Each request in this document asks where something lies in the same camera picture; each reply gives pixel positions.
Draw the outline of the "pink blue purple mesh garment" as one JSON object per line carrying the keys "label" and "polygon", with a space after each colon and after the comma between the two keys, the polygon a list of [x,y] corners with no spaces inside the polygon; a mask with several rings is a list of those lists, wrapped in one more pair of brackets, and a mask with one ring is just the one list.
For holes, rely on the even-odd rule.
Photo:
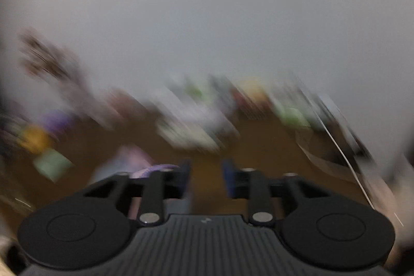
{"label": "pink blue purple mesh garment", "polygon": [[[127,173],[130,178],[148,178],[153,171],[166,171],[178,168],[172,164],[156,164],[155,161],[138,146],[121,146],[116,155],[105,164],[97,167],[88,184],[106,179],[114,174]],[[182,199],[164,200],[164,215],[189,214],[191,211],[191,193],[186,191]]]}

